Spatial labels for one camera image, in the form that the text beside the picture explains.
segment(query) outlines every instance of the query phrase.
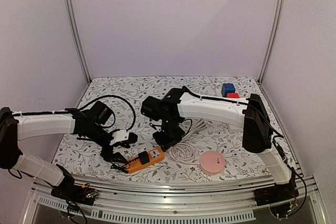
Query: pink round container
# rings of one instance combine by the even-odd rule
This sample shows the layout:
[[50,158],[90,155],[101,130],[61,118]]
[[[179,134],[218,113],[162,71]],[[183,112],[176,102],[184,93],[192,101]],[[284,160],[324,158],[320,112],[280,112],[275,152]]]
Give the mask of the pink round container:
[[216,151],[208,151],[199,159],[201,170],[208,175],[216,175],[225,168],[224,156]]

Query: floral tablecloth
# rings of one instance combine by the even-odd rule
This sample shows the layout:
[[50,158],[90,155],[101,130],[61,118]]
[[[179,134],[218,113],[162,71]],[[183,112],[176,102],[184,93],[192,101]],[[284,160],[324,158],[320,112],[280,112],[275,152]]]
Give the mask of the floral tablecloth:
[[[240,97],[248,97],[251,93],[260,95],[270,115],[271,123],[278,129],[271,109],[262,95],[253,78],[247,77],[117,77],[96,78],[90,84],[80,106],[105,94],[123,96],[134,106],[137,117],[135,127],[131,130],[139,136],[138,142],[130,149],[117,147],[125,158],[136,156],[144,150],[158,147],[152,134],[155,130],[149,126],[149,119],[140,114],[142,101],[149,95],[162,98],[170,88],[189,87],[199,94],[221,96],[223,83],[232,83]],[[110,106],[117,121],[113,127],[124,129],[132,122],[132,113],[127,104],[114,99],[102,99],[102,102]],[[111,117],[107,124],[113,122]],[[193,134],[184,141],[183,147],[196,150],[194,161],[184,164],[175,160],[169,152],[165,153],[165,159],[155,165],[143,169],[134,174],[125,174],[111,169],[110,163],[105,162],[99,155],[101,147],[94,142],[77,140],[76,135],[65,135],[57,149],[53,163],[65,167],[76,175],[91,176],[96,178],[109,178],[120,180],[132,180],[154,183],[181,183],[181,182],[211,182],[229,179],[242,179],[269,175],[261,159],[252,153],[245,151],[241,146],[242,133],[229,133],[226,124],[221,122],[205,121],[207,128]],[[188,128],[188,123],[182,123],[182,127]],[[295,162],[285,140],[278,140],[288,154],[289,164],[295,167]],[[226,168],[218,175],[204,174],[198,165],[197,158],[206,151],[215,150],[221,152],[226,159]]]

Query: white wall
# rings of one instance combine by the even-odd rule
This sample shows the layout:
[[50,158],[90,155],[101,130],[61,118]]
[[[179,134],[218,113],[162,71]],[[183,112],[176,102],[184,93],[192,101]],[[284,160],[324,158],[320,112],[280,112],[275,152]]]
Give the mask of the white wall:
[[285,0],[265,79],[306,175],[336,219],[336,0]]
[[257,77],[276,0],[73,0],[90,73]]
[[[85,89],[64,0],[0,0],[0,107],[61,110]],[[22,150],[51,160],[59,135],[26,140]],[[17,224],[33,180],[0,170],[0,223]]]

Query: metal corner post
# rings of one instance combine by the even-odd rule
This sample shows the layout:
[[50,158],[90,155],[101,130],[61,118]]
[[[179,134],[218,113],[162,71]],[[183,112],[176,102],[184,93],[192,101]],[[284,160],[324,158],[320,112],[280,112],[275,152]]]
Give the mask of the metal corner post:
[[273,26],[272,26],[272,31],[268,40],[268,45],[267,45],[267,50],[266,50],[266,54],[265,54],[265,58],[264,61],[262,63],[262,67],[261,67],[261,72],[259,74],[259,78],[258,78],[258,83],[262,84],[266,73],[267,73],[267,69],[269,66],[269,62],[270,62],[270,58],[272,55],[272,51],[273,51],[273,47],[275,44],[275,40],[277,37],[277,32],[279,29],[279,24],[280,24],[280,18],[281,18],[281,12],[282,12],[282,8],[284,6],[284,2],[285,0],[277,0],[277,6],[276,6],[276,12],[275,12],[275,16],[274,16],[274,21],[273,21]]
[[85,60],[82,44],[80,42],[78,28],[77,28],[77,24],[76,24],[76,20],[75,20],[75,14],[73,12],[74,8],[72,6],[72,0],[64,0],[64,1],[65,1],[66,9],[67,9],[67,14],[68,14],[68,18],[69,18],[70,28],[71,28],[71,32],[72,32],[72,36],[73,36],[73,41],[75,42],[75,47],[76,47],[76,51],[77,51],[77,55],[78,55],[78,60],[79,60],[80,66],[82,68],[85,80],[87,81],[87,83],[90,83],[92,79],[91,79],[91,76],[90,76],[90,73],[89,73],[88,65],[87,65],[86,60]]

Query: orange device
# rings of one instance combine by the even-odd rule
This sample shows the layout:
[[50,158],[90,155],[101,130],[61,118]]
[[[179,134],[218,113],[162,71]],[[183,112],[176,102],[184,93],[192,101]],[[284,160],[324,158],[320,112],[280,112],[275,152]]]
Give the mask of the orange device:
[[141,152],[137,157],[127,160],[129,165],[126,170],[128,173],[135,173],[162,160],[164,160],[163,151],[161,148],[155,148],[147,152]]

